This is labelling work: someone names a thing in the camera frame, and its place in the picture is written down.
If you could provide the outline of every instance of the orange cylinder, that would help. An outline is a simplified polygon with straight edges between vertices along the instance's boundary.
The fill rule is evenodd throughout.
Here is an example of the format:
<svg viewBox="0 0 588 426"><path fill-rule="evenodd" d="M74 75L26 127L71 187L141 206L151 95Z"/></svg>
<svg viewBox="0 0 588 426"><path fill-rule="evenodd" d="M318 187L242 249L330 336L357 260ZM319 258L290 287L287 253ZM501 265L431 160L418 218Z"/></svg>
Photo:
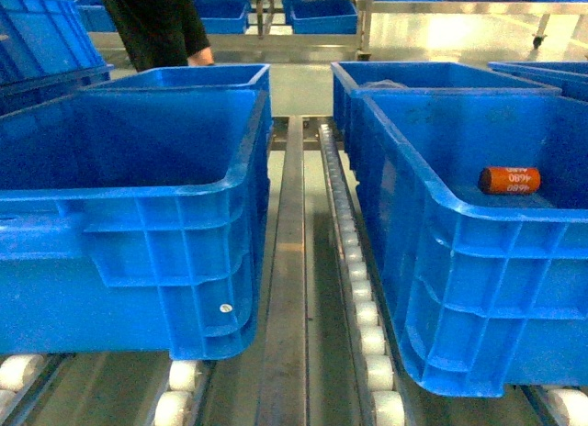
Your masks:
<svg viewBox="0 0 588 426"><path fill-rule="evenodd" d="M535 167L486 167L478 186L484 194L529 195L541 186L541 174Z"/></svg>

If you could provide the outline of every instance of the metal rail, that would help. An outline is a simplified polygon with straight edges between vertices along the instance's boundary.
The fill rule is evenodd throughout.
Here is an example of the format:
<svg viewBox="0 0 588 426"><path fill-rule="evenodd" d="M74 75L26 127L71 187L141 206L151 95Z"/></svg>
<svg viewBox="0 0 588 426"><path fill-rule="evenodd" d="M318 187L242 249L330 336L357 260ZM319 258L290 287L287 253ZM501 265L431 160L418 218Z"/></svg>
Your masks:
<svg viewBox="0 0 588 426"><path fill-rule="evenodd" d="M28 415L40 404L42 398L50 392L52 383L72 357L74 357L72 354L49 355L45 365L17 394L8 412L3 417L0 417L0 424L3 426L26 424L25 421Z"/></svg>
<svg viewBox="0 0 588 426"><path fill-rule="evenodd" d="M290 118L270 279L257 424L309 423L303 120Z"/></svg>

